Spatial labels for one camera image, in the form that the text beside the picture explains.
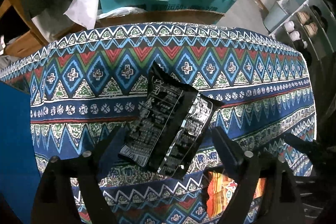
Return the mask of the small orange snack packet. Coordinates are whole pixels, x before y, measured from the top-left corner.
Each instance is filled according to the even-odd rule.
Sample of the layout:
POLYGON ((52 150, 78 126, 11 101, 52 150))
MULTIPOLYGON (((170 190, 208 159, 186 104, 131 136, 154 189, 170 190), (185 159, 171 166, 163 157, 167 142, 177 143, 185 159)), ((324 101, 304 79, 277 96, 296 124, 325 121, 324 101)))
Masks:
MULTIPOLYGON (((231 198, 234 195, 238 184, 228 176, 217 173, 209 172, 210 183, 207 188, 209 198, 206 202, 207 214, 210 219, 221 215, 227 208, 231 198)), ((250 209, 247 213, 244 223, 252 223, 259 211, 261 199, 265 190, 265 178, 258 180, 250 209)))

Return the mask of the black snack packet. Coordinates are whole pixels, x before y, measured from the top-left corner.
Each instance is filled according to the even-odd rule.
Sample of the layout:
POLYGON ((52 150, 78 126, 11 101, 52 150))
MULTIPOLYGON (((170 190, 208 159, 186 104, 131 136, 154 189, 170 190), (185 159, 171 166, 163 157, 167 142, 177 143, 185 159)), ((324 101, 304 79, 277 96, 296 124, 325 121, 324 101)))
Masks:
POLYGON ((150 172, 181 179, 224 102, 179 82, 157 63, 147 80, 147 98, 118 154, 150 172))

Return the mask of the blue cardboard box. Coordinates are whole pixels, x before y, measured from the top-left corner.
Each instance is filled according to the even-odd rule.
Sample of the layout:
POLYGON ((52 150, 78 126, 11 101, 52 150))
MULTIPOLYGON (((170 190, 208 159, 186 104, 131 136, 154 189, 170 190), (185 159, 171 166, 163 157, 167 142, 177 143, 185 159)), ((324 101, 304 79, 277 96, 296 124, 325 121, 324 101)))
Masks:
POLYGON ((40 182, 30 131, 30 95, 1 82, 1 194, 30 223, 40 182))

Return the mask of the patterned blue tablecloth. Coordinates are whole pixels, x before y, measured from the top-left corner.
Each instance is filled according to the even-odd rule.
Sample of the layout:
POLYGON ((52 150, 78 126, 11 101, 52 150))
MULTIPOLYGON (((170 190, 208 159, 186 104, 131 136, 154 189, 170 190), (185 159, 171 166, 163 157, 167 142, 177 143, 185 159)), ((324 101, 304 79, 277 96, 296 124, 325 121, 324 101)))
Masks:
POLYGON ((5 67, 1 81, 30 95, 41 177, 30 223, 219 223, 222 214, 210 219, 206 208, 209 172, 228 176, 214 127, 243 151, 287 162, 296 184, 311 174, 309 158, 284 140, 316 137, 307 63, 252 31, 187 23, 83 31, 5 67), (224 102, 181 179, 118 154, 147 98, 152 63, 224 102))

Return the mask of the shelf with round items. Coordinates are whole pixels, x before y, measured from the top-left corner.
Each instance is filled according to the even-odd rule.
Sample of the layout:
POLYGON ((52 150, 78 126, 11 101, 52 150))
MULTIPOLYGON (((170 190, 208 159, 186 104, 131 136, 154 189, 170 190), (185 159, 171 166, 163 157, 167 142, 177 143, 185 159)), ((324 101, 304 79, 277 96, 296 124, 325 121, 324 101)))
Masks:
POLYGON ((329 0, 305 0, 269 36, 320 60, 335 52, 335 8, 329 0))

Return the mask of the wooden cabinet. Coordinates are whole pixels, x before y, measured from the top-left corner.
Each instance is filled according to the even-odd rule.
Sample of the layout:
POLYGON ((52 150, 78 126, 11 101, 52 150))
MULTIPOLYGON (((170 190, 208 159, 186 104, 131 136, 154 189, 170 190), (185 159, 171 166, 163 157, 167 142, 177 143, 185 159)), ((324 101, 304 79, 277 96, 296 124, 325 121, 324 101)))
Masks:
POLYGON ((64 36, 84 30, 63 12, 69 0, 4 0, 1 4, 2 55, 26 57, 64 36))

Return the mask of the teal cardboard box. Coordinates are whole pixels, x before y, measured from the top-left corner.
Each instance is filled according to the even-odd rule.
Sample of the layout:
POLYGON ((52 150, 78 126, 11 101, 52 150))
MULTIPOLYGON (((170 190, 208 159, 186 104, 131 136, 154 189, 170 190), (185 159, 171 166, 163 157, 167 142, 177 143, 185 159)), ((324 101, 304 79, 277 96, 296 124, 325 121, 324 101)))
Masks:
POLYGON ((226 13, 236 0, 99 0, 103 12, 122 7, 136 7, 145 11, 201 10, 226 13))

